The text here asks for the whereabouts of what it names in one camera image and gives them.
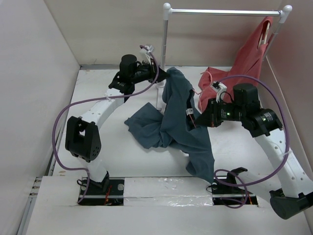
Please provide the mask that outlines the blue t shirt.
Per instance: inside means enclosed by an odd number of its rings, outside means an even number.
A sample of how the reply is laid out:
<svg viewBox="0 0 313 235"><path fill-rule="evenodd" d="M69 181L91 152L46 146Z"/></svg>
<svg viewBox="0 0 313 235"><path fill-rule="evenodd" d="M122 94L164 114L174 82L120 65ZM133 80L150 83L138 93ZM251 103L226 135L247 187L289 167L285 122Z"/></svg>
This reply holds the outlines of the blue t shirt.
<svg viewBox="0 0 313 235"><path fill-rule="evenodd" d="M201 114L195 107L193 86L174 67L167 74L162 93L164 112L146 103L124 123L145 149L172 147L188 154L188 173L211 184L215 160L207 127L196 124Z"/></svg>

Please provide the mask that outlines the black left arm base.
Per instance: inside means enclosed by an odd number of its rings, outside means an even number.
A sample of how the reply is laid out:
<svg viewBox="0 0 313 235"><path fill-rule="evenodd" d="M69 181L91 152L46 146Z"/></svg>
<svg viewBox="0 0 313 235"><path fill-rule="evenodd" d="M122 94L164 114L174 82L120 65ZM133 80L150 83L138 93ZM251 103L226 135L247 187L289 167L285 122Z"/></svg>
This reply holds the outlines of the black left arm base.
<svg viewBox="0 0 313 235"><path fill-rule="evenodd" d="M124 205L124 178L110 178L104 189L90 182L85 197L87 179L78 180L80 186L79 205L81 206L123 206Z"/></svg>

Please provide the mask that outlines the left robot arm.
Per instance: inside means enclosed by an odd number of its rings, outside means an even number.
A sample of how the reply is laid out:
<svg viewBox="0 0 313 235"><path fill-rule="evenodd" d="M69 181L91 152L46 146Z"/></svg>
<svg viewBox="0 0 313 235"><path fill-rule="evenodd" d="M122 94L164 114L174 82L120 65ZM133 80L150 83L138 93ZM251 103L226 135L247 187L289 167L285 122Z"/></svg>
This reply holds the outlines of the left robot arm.
<svg viewBox="0 0 313 235"><path fill-rule="evenodd" d="M99 156L101 140L99 131L108 117L123 105L135 91L135 85L143 81L151 84L164 84L168 74L151 55L154 47L150 44L141 47L141 61L132 54L122 56L119 71L102 99L79 117L71 116L67 121L65 149L85 164L89 172L89 185L98 194L109 189L109 173Z"/></svg>

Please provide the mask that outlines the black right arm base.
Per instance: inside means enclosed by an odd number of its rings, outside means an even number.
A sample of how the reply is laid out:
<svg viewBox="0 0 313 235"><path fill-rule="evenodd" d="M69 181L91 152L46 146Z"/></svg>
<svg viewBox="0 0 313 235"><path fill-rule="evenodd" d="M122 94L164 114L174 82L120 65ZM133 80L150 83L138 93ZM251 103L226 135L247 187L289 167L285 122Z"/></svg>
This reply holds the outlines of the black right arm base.
<svg viewBox="0 0 313 235"><path fill-rule="evenodd" d="M228 208L237 209L245 203L245 205L258 205L255 194L245 193L244 189L238 187L229 187L221 184L214 179L214 182L206 187L206 191L212 194L213 205L223 205Z"/></svg>

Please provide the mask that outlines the pink wire hanger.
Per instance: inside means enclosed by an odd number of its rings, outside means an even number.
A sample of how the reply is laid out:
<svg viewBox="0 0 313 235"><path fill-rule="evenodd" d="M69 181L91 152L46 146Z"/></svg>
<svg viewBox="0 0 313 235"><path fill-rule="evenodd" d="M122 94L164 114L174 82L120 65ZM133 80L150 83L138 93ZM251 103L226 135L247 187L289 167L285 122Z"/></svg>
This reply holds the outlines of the pink wire hanger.
<svg viewBox="0 0 313 235"><path fill-rule="evenodd" d="M212 83L213 75L210 72L210 69L207 69L201 73L201 78L198 82L199 90L193 90L194 95L196 96L196 108L200 114L205 111L209 99L216 98L216 92L211 87Z"/></svg>

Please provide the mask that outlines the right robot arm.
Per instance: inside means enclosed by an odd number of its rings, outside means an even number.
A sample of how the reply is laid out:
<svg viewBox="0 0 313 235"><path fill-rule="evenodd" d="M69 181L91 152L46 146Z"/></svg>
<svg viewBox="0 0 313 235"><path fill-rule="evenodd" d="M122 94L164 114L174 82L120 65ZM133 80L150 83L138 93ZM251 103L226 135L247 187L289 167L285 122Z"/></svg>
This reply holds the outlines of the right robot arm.
<svg viewBox="0 0 313 235"><path fill-rule="evenodd" d="M216 97L209 99L196 124L218 127L226 120L240 122L263 149L279 179L279 183L269 178L262 180L239 167L228 172L227 178L219 180L219 184L226 185L230 192L242 189L254 193L268 201L284 220L312 207L313 182L289 147L287 129L277 114L261 107L257 88L250 83L235 85L230 103L223 101L227 90L223 83L213 82L211 88Z"/></svg>

